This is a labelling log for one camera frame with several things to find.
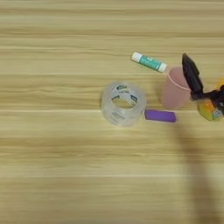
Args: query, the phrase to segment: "glue stick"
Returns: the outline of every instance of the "glue stick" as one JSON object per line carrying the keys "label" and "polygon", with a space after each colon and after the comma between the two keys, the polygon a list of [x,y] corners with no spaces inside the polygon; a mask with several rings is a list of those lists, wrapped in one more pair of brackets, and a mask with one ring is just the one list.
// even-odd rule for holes
{"label": "glue stick", "polygon": [[135,62],[137,62],[143,66],[146,66],[146,67],[152,68],[156,71],[159,71],[160,73],[163,73],[165,71],[165,69],[167,68],[167,65],[164,62],[153,59],[151,57],[144,56],[138,52],[133,53],[132,60],[134,60]]}

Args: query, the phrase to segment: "plastic cup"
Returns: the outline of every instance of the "plastic cup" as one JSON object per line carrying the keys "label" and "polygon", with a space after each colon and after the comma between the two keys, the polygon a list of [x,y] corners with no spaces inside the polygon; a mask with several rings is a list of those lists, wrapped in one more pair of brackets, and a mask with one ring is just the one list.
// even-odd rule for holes
{"label": "plastic cup", "polygon": [[182,67],[174,67],[168,74],[162,93],[162,103],[167,109],[180,109],[191,99]]}

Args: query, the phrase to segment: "black object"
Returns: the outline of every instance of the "black object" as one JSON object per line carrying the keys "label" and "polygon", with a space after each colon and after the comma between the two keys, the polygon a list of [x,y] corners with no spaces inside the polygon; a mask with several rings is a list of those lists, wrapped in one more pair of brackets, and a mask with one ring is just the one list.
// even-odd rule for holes
{"label": "black object", "polygon": [[209,98],[212,101],[213,105],[224,115],[224,85],[221,86],[219,90],[204,93],[204,87],[200,79],[200,71],[195,65],[194,61],[190,57],[188,57],[186,53],[183,54],[182,66],[185,80],[189,88],[192,90],[192,99],[194,101],[197,101]]}

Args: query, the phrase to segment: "wooden table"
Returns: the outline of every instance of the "wooden table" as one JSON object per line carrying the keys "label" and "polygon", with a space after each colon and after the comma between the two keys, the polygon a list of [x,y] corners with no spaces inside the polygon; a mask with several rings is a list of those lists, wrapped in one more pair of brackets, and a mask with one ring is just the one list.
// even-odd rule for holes
{"label": "wooden table", "polygon": [[0,0],[0,223],[224,223],[223,121],[191,102],[175,124],[107,123],[103,89],[129,81],[159,101],[181,65],[206,88],[224,70],[221,0]]}

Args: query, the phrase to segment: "yellow object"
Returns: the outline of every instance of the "yellow object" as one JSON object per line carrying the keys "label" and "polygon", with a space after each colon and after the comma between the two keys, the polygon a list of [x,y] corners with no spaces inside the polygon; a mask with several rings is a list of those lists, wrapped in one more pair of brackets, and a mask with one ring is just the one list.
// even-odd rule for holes
{"label": "yellow object", "polygon": [[198,110],[207,120],[212,121],[214,119],[214,105],[210,100],[200,101],[198,103]]}
{"label": "yellow object", "polygon": [[[220,89],[222,85],[224,85],[223,79],[219,80],[216,88]],[[222,113],[214,107],[213,103],[209,99],[198,102],[198,111],[208,121],[218,121],[223,117]]]}
{"label": "yellow object", "polygon": [[217,85],[217,89],[220,89],[221,86],[224,85],[224,79],[219,80],[218,85]]}

